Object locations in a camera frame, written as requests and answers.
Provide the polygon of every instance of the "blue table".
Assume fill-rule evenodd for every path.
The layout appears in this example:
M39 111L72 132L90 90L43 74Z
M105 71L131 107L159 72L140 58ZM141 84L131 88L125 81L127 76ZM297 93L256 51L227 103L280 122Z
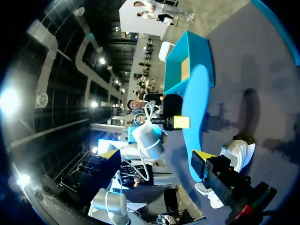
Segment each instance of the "blue table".
M203 65L194 67L185 95L183 98L182 115L190 118L190 128L183 129L183 136L187 148L189 169L193 179L200 182L196 171L190 165L193 150L201 150L199 136L210 93L210 75Z
M207 113L199 123L201 132L194 138L200 140L203 151L218 155L220 147L237 133L253 134L257 146L242 173L252 177L252 186L264 181L277 189L266 209L283 209L276 223L296 221L293 204L299 204L300 190L300 69L274 26L252 3L230 16L207 39L216 86L210 89ZM201 85L195 87L191 99L195 104L203 101L199 98ZM213 224L224 224L230 208L212 209L209 199L194 189L184 132L169 133L166 162L206 218Z

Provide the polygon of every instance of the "white wall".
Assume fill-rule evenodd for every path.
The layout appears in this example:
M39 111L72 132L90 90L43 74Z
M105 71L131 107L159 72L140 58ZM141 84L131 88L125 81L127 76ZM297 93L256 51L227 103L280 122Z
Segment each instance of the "white wall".
M135 7L136 0L127 0L119 10L120 26L122 32L143 33L163 37L168 26L156 20L143 19L137 13L146 11L144 7Z

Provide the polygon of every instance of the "ceiling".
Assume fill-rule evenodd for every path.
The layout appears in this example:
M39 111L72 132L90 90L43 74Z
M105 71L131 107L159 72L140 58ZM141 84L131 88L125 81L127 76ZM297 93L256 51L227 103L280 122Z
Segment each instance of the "ceiling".
M118 10L119 0L54 0L36 18L57 40L58 49L51 65L47 64L47 46L29 33L22 34L19 51L6 71L2 90L13 89L19 108L14 114L1 115L2 134L12 161L22 171L55 177L83 149L89 149L90 123L106 123L112 117L110 108L85 107L88 78L75 64L86 34L73 15L85 8L84 18L103 57L112 65L114 73L126 82L132 64L136 39L122 39ZM82 60L88 64L98 57L87 47ZM49 69L45 82L49 101L46 107L36 107L37 89L42 71ZM91 68L105 81L110 73L105 67ZM107 101L108 90L91 82L89 96L96 101ZM111 96L111 102L118 98Z

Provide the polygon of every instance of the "light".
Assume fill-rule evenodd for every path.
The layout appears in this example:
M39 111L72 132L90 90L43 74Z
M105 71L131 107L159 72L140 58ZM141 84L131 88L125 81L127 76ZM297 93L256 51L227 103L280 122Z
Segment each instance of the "light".
M17 184L21 187L24 187L26 184L28 184L31 180L31 177L26 174L21 174L19 176L19 179L17 180Z
M96 108L96 107L98 107L98 103L95 102L95 101L93 101L93 102L90 104L90 106L91 106L92 108Z
M11 115L14 113L19 107L19 104L19 98L14 89L5 90L2 93L0 98L0 107L6 115Z
M98 148L97 147L92 148L92 152L93 153L97 153L98 152Z
M101 58L99 62L100 62L102 65L104 65L104 64L106 63L104 58Z

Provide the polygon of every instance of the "yellow label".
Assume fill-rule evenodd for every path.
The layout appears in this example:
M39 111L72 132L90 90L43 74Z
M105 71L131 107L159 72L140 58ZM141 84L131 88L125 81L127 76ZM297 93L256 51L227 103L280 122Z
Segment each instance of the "yellow label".
M211 158L211 157L216 157L215 155L203 152L203 151L199 151L199 150L193 150L197 155L199 155L201 158L204 159L204 161L206 162L206 159Z

